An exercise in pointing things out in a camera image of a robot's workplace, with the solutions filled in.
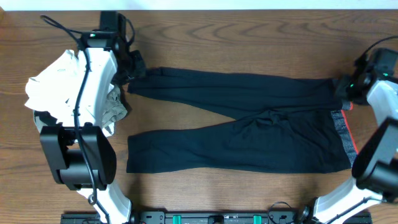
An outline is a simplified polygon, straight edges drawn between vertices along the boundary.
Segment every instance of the red stripe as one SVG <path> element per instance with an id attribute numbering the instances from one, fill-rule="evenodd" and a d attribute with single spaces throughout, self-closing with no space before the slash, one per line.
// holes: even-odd
<path id="1" fill-rule="evenodd" d="M 347 130 L 348 130 L 348 132 L 349 132 L 349 136 L 351 137 L 351 140 L 352 140 L 352 142 L 353 142 L 353 144 L 354 144 L 354 149 L 355 149 L 356 153 L 358 154 L 358 148 L 357 148 L 356 145 L 355 145 L 355 141 L 354 141 L 354 138 L 353 138 L 353 134 L 351 133 L 351 130 L 349 129 L 346 114 L 344 113 L 343 110 L 341 110 L 341 114 L 343 114 L 344 122 L 346 123 L 346 127 L 347 127 Z"/>

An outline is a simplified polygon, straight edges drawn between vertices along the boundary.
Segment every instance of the black fabric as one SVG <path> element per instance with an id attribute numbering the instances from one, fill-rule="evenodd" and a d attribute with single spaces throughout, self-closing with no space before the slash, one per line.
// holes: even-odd
<path id="1" fill-rule="evenodd" d="M 158 68 L 131 82 L 128 91 L 186 103 L 237 121 L 130 136 L 127 172 L 217 167 L 327 173 L 351 168 L 331 117 L 342 102 L 333 97 L 330 79 Z"/>

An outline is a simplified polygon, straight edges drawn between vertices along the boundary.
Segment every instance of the brown surface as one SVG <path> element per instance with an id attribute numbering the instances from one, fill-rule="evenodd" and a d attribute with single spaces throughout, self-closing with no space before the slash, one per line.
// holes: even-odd
<path id="1" fill-rule="evenodd" d="M 338 77 L 371 43 L 397 34 L 398 11 L 129 11 L 134 48 L 148 67 L 248 72 L 295 78 Z M 46 12 L 67 27 L 97 28 L 99 12 Z M 24 106 L 28 77 L 38 75 L 75 44 L 44 24 L 40 12 L 6 12 L 0 24 L 0 222 L 59 223 L 65 211 L 91 210 L 76 192 L 57 185 Z M 398 47 L 396 41 L 383 44 Z M 127 174 L 127 137 L 154 129 L 187 129 L 231 118 L 179 103 L 126 95 L 132 111 L 109 140 L 118 156 L 117 179 L 137 207 L 168 210 L 266 210 L 276 201 L 298 207 L 329 193 L 350 172 L 262 174 L 191 169 Z M 376 129 L 370 107 L 347 112 L 358 148 Z M 396 207 L 371 209 L 376 223 L 398 221 Z"/>

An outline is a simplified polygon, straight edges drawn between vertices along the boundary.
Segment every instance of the crumpled white fabric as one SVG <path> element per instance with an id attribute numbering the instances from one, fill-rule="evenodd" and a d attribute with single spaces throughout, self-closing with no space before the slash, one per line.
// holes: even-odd
<path id="1" fill-rule="evenodd" d="M 73 50 L 66 50 L 53 64 L 48 66 L 36 77 L 30 77 L 25 91 L 29 99 L 25 106 L 36 111 L 48 111 L 57 118 L 57 123 L 69 121 L 73 117 L 75 99 L 84 72 L 80 72 L 79 61 Z M 108 93 L 114 88 L 109 84 Z M 87 110 L 80 104 L 79 111 Z M 114 122 L 102 128 L 106 137 L 114 134 Z"/>

